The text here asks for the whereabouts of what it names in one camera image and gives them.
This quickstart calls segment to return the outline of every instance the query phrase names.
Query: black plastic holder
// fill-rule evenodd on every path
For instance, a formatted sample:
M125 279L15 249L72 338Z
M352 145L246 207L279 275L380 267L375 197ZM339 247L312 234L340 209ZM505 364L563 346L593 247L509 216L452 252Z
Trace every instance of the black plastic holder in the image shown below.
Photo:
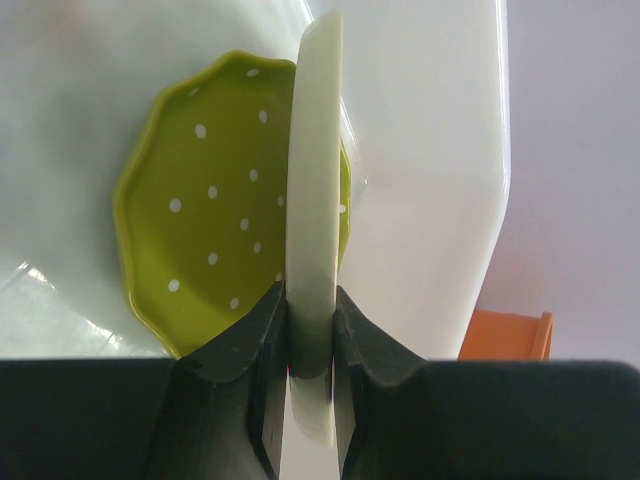
M277 479L285 328L279 282L181 360L0 361L0 479ZM630 367L425 361L342 289L334 352L343 480L640 478Z

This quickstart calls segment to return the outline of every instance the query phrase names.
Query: orange object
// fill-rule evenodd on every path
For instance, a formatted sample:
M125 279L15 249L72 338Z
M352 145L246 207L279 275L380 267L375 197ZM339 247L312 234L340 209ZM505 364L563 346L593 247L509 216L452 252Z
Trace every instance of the orange object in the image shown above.
M476 310L459 360L548 360L553 315L540 318Z

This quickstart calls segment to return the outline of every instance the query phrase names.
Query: white container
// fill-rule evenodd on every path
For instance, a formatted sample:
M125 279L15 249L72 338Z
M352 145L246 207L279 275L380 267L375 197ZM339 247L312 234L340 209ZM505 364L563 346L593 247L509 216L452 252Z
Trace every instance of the white container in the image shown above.
M340 273L416 353L457 356L506 208L500 0L315 1L345 11L357 140ZM128 312L110 193L155 95L244 49L295 59L295 0L11 0L0 7L0 356L164 355ZM281 478L337 478L286 420Z

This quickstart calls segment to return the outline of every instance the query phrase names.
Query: white ceramic dish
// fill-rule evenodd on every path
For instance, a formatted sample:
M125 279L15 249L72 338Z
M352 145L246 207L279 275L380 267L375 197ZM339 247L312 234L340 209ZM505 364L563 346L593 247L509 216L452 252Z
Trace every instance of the white ceramic dish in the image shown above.
M333 443L331 362L340 226L340 11L302 35L293 87L287 177L289 371L296 423Z
M236 48L295 59L306 6L24 2L40 15L0 7L0 356L162 355L122 298L113 185L157 92ZM343 94L366 164L348 152L339 281L417 353L455 357L509 186L504 2L309 3L345 12ZM288 412L281 478L337 478L335 453Z

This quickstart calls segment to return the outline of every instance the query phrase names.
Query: polka dot plate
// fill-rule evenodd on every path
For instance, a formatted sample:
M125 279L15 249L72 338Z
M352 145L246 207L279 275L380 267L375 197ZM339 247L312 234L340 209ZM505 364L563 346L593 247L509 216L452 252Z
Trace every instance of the polka dot plate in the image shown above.
M175 356L284 277L295 65L235 51L167 89L113 195L127 301ZM350 171L341 154L340 257Z

